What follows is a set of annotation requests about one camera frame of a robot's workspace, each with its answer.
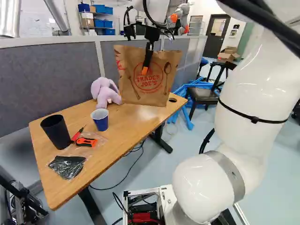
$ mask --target black cup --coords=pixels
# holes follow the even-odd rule
[[[41,122],[41,127],[54,146],[62,150],[71,144],[71,138],[62,115],[49,116]]]

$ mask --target blue plastic cup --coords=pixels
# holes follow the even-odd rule
[[[91,113],[91,118],[94,120],[98,131],[105,131],[108,129],[108,110],[96,109]]]

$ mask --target paper bag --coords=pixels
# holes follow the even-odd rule
[[[148,72],[142,75],[145,49],[115,45],[123,103],[166,106],[181,51],[154,51]]]

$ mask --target screwdriver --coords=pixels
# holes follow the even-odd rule
[[[76,142],[76,140],[77,140],[77,138],[78,138],[78,136],[82,133],[82,131],[83,131],[83,129],[85,128],[85,126],[87,125],[88,123],[86,123],[72,138],[71,138],[71,140],[73,141],[73,142]]]

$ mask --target purple plush toy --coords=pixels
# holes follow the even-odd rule
[[[92,83],[90,91],[92,93],[93,99],[97,99],[97,109],[106,109],[107,102],[111,103],[111,101],[118,105],[122,104],[121,96],[118,95],[118,88],[116,84],[110,79],[99,77]]]

